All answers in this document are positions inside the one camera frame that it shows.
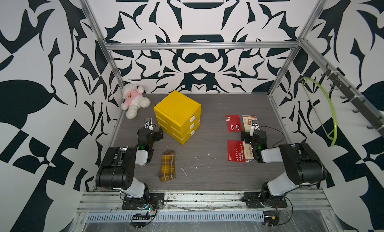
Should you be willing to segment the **cream postcard red text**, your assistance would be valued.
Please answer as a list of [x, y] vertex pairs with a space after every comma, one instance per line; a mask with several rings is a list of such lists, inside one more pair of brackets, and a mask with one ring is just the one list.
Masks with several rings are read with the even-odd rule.
[[244, 147], [244, 158], [246, 160], [249, 160], [249, 159], [253, 159], [254, 160], [255, 158], [254, 158], [254, 155], [253, 155], [253, 148], [252, 148], [252, 146], [250, 144], [248, 144], [248, 143], [245, 143], [243, 141], [243, 147]]

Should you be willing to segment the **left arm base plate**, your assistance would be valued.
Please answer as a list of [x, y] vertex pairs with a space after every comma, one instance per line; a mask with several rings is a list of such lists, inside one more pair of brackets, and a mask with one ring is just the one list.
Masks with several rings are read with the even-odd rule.
[[164, 193], [144, 194], [140, 199], [130, 198], [125, 195], [123, 200], [123, 210], [149, 210], [157, 209], [164, 205]]

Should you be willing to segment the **red postcard white text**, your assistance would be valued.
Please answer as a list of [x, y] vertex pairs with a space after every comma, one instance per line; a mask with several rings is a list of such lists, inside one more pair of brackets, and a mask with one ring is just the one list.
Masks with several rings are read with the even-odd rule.
[[242, 141], [227, 140], [228, 161], [245, 162], [245, 150]]

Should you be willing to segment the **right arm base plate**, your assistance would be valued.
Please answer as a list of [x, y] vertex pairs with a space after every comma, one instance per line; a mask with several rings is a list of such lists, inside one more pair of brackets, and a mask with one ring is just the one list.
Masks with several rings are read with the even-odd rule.
[[288, 206], [284, 196], [275, 197], [262, 192], [245, 192], [241, 202], [245, 203], [249, 209], [273, 209], [276, 207], [284, 209]]

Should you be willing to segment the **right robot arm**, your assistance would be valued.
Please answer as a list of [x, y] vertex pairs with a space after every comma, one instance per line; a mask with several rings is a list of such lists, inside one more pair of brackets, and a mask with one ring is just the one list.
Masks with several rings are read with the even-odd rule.
[[305, 142], [267, 148], [267, 134], [263, 130], [242, 132], [241, 141], [251, 146], [254, 159], [258, 163], [282, 162], [285, 168], [280, 176], [265, 182], [259, 192], [244, 193], [242, 202], [248, 208], [285, 208], [287, 193], [327, 179], [328, 171], [315, 151]]

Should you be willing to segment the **yellow plastic drawer cabinet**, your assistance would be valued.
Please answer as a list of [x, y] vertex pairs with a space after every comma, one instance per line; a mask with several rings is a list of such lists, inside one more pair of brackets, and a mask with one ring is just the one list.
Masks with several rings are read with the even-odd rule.
[[201, 110], [201, 104], [178, 91], [173, 91], [154, 107], [158, 125], [181, 145], [200, 127]]

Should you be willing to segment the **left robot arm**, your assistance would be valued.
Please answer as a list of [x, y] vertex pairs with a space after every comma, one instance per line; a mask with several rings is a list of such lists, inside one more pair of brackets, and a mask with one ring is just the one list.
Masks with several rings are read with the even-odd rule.
[[116, 190], [129, 202], [140, 206], [150, 204], [148, 186], [134, 177], [135, 166], [145, 166], [152, 160], [154, 143], [164, 138], [163, 129], [138, 130], [138, 144], [134, 147], [109, 147], [96, 175], [97, 188]]

